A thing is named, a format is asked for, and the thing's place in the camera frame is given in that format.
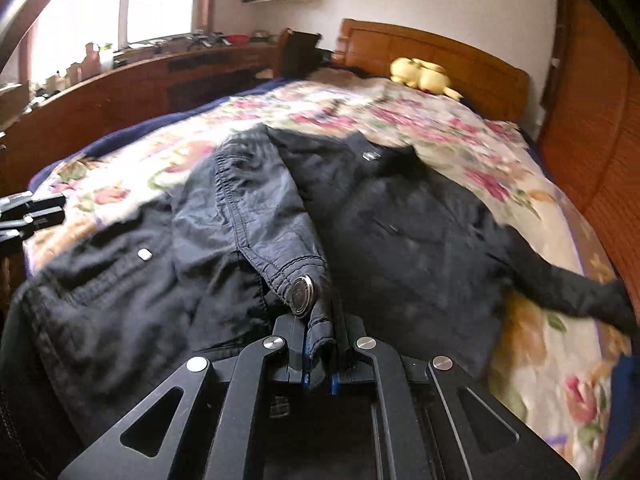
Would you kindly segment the wooden louvered wardrobe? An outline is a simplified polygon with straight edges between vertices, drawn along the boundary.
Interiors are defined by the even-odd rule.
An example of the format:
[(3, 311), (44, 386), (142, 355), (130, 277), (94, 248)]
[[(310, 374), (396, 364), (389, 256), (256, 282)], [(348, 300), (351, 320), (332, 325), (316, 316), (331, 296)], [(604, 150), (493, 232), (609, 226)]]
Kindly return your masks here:
[(639, 71), (589, 0), (561, 0), (559, 24), (559, 82), (539, 151), (637, 302)]

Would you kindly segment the wooden desk cabinet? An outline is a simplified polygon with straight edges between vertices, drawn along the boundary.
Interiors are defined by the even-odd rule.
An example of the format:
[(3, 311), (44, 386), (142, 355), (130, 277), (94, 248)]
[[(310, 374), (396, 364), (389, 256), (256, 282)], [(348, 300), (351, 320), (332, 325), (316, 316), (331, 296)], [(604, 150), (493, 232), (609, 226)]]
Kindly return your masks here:
[(252, 88), (276, 56), (273, 44), (165, 55), (65, 90), (6, 130), (1, 193), (24, 191), (39, 170), (111, 132)]

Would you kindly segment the yellow plush toy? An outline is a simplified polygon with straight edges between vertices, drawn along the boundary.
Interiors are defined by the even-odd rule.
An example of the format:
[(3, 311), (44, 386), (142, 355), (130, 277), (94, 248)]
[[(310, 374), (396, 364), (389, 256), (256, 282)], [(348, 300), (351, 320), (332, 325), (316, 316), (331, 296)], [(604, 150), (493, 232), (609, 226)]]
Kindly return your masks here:
[(390, 63), (390, 80), (433, 96), (448, 96), (457, 102), (462, 99), (462, 95), (451, 88), (451, 80), (442, 66), (418, 58), (393, 60)]

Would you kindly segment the wooden headboard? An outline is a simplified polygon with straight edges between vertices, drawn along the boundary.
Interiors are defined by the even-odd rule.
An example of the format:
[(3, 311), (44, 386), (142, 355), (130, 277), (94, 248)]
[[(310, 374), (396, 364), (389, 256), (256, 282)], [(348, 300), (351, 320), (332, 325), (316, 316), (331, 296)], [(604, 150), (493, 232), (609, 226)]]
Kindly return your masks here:
[(420, 58), (442, 66), (454, 90), (488, 119), (519, 122), (528, 102), (525, 70), (476, 47), (415, 28), (345, 18), (332, 54), (335, 66), (390, 76), (396, 58)]

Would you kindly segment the black jacket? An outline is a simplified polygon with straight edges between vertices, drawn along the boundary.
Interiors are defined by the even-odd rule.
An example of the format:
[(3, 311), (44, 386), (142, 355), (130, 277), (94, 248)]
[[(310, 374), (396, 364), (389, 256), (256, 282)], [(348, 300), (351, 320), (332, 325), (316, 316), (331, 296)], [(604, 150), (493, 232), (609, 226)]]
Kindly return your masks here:
[(337, 364), (335, 313), (398, 352), (483, 376), (521, 289), (541, 307), (636, 327), (624, 285), (554, 266), (412, 148), (257, 126), (165, 194), (36, 273), (14, 304), (90, 443), (191, 356), (232, 356), (293, 312), (309, 385)]

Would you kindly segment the wooden chair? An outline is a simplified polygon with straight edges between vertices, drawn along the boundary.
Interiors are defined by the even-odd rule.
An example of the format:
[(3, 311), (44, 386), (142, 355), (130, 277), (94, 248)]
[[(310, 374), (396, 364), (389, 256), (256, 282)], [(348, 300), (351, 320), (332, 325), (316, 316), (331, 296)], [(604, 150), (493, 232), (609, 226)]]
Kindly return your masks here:
[(304, 78), (313, 72), (321, 61), (317, 48), (322, 35), (316, 32), (300, 32), (283, 29), (278, 39), (273, 75), (286, 79)]

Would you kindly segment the floral blanket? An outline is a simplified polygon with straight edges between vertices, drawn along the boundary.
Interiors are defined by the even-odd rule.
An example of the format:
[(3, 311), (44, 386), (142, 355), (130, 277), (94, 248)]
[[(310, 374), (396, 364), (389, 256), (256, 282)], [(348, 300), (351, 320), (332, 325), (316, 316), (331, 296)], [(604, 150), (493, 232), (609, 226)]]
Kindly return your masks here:
[[(65, 194), (67, 218), (27, 242), (28, 270), (182, 182), (229, 134), (257, 124), (334, 138), (358, 131), (386, 146), (411, 146), (549, 262), (603, 283), (614, 278), (593, 228), (544, 175), (516, 125), (346, 70), (319, 70), (259, 96), (231, 98), (101, 158), (60, 162), (36, 193)], [(629, 339), (612, 326), (551, 312), (514, 292), (489, 387), (582, 478), (592, 479), (613, 441), (613, 370), (629, 351)]]

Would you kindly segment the window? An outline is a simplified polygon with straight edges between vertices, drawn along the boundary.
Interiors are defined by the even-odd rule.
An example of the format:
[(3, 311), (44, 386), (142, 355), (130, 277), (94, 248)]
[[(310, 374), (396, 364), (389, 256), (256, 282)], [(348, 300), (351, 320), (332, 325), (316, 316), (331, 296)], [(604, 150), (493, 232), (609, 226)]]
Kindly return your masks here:
[(1, 82), (88, 76), (116, 53), (204, 32), (210, 0), (1, 0)]

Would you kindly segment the navy blue bed sheet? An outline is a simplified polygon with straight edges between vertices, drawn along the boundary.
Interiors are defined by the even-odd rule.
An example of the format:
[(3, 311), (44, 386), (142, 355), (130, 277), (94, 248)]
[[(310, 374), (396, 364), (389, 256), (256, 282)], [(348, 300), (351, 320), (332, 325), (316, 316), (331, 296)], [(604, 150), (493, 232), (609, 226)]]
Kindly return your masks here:
[(144, 122), (139, 122), (138, 124), (135, 124), (133, 126), (109, 133), (106, 136), (102, 136), (101, 139), (92, 142), (84, 148), (81, 148), (78, 152), (68, 155), (62, 159), (56, 160), (49, 166), (42, 168), (38, 172), (38, 174), (35, 174), (30, 179), (27, 189), (29, 190), (29, 192), (35, 193), (37, 191), (37, 188), (39, 188), (40, 185), (43, 184), (44, 180), (46, 180), (47, 177), (52, 174), (54, 168), (58, 166), (60, 162), (69, 162), (72, 158), (78, 156), (101, 158), (102, 156), (111, 154), (114, 151), (120, 150), (124, 146), (127, 146), (131, 143), (136, 142), (137, 140), (144, 138), (145, 136), (159, 128), (175, 124), (176, 122), (181, 122), (182, 120), (186, 120), (198, 114), (209, 112), (210, 110), (213, 110), (214, 108), (221, 106), (225, 102), (229, 101), (231, 98), (240, 98), (241, 96), (259, 96), (260, 94), (264, 94), (268, 91), (280, 88), (285, 84), (288, 84), (289, 82), (292, 82), (292, 79), (286, 79), (282, 77), (274, 78), (265, 81), (262, 84), (258, 84), (258, 86), (256, 86), (255, 88), (238, 92), (232, 94), (231, 96), (223, 96), (222, 98), (216, 99), (215, 101), (192, 108), (192, 110), (185, 110), (184, 112), (177, 112), (166, 114), (160, 117), (154, 117), (151, 119), (147, 119)]

